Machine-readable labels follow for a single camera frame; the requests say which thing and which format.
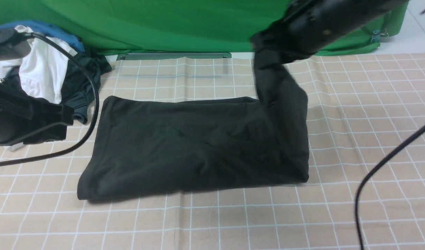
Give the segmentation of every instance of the green backdrop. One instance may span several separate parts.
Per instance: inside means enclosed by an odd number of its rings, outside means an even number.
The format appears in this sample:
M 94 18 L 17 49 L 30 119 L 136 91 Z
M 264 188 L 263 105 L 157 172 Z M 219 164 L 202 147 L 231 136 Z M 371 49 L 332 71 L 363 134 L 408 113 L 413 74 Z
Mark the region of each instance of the green backdrop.
M 247 52 L 249 37 L 284 13 L 289 0 L 0 0 L 0 25 L 37 19 L 83 38 L 106 55 L 119 52 Z M 406 7 L 385 21 L 390 36 L 402 25 Z M 380 46 L 358 30 L 319 52 L 320 55 L 366 53 Z

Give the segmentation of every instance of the black wire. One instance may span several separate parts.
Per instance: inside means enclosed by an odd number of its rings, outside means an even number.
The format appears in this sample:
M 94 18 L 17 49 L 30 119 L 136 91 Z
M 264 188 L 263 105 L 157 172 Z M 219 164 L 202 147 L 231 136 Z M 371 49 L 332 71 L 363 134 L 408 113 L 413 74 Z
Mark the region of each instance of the black wire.
M 356 220 L 356 229 L 357 229 L 357 236 L 359 238 L 359 246 L 360 250 L 364 250 L 364 241 L 362 239 L 362 229 L 360 227 L 359 223 L 359 198 L 360 193 L 362 192 L 362 188 L 365 186 L 365 184 L 368 182 L 368 180 L 375 174 L 381 167 L 383 167 L 389 160 L 391 160 L 395 155 L 397 155 L 401 150 L 403 150 L 405 147 L 407 147 L 409 144 L 411 144 L 414 140 L 416 140 L 419 136 L 421 136 L 423 133 L 425 133 L 425 125 L 420 128 L 418 131 L 416 131 L 414 134 L 412 134 L 408 139 L 406 139 L 403 143 L 401 143 L 399 146 L 397 146 L 392 152 L 390 152 L 384 159 L 382 159 L 378 165 L 376 165 L 362 180 L 360 183 L 357 192 L 356 197 L 354 201 L 354 216 Z
M 82 73 L 89 80 L 89 82 L 90 82 L 90 84 L 92 86 L 92 92 L 94 94 L 94 101 L 95 101 L 94 114 L 92 116 L 92 121 L 91 121 L 91 123 L 89 125 L 88 131 L 83 136 L 83 138 L 81 138 L 81 140 L 78 141 L 77 144 L 75 144 L 74 146 L 72 146 L 72 147 L 70 147 L 68 149 L 65 149 L 65 150 L 62 150 L 62 151 L 59 151 L 59 152 L 53 152 L 53 153 L 50 153 L 50 154 L 47 154 L 47 155 L 40 155 L 40 156 L 29 157 L 29 158 L 24 158 L 24 159 L 17 159 L 17 160 L 0 161 L 0 167 L 1 166 L 21 164 L 21 163 L 30 163 L 30 162 L 37 161 L 37 160 L 46 160 L 46 159 L 49 159 L 49 158 L 54 158 L 54 157 L 65 155 L 67 153 L 70 153 L 70 152 L 74 151 L 75 149 L 78 149 L 91 136 L 91 134 L 92 134 L 92 132 L 93 132 L 93 130 L 95 128 L 95 123 L 96 123 L 97 117 L 98 117 L 98 108 L 100 106 L 100 98 L 98 96 L 98 91 L 95 88 L 94 80 L 90 76 L 90 73 L 71 54 L 69 54 L 67 51 L 65 51 L 58 44 L 56 44 L 53 41 L 49 40 L 47 37 L 45 37 L 43 35 L 36 34 L 36 33 L 26 33 L 25 36 L 28 39 L 29 38 L 38 38 L 38 39 L 46 42 L 47 44 L 49 44 L 50 46 L 54 47 L 59 52 L 61 52 L 63 55 L 65 55 L 71 62 L 75 63 L 75 65 L 82 71 Z

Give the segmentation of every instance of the clothing pile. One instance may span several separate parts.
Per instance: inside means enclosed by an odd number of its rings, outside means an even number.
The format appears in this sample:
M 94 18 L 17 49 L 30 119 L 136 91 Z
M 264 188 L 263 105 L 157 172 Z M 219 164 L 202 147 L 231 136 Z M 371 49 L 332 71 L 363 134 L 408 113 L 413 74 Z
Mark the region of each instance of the clothing pile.
M 59 27 L 37 20 L 16 21 L 0 26 L 19 33 L 41 33 L 65 49 L 91 73 L 97 91 L 100 76 L 112 70 L 103 55 L 84 48 L 81 38 Z M 14 90 L 23 90 L 34 98 L 65 104 L 74 109 L 74 119 L 87 123 L 88 106 L 94 100 L 92 86 L 84 74 L 68 58 L 46 42 L 28 39 L 31 51 L 22 59 L 0 61 L 0 81 Z

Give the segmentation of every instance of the black t-shirt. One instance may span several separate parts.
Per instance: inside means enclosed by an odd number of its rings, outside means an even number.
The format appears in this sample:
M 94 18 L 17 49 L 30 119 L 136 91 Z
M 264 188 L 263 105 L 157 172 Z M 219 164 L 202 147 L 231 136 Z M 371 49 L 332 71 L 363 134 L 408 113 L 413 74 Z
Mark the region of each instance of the black t-shirt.
M 303 183 L 308 98 L 285 67 L 255 56 L 259 100 L 163 103 L 109 97 L 81 200 Z

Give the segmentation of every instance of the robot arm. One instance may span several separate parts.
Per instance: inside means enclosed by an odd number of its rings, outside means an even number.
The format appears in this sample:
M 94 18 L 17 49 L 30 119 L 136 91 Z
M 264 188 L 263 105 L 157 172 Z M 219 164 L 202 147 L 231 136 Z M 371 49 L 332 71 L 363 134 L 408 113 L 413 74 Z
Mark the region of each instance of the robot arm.
M 280 52 L 282 63 L 306 59 L 408 1 L 293 0 L 281 19 L 251 41 L 256 52 Z

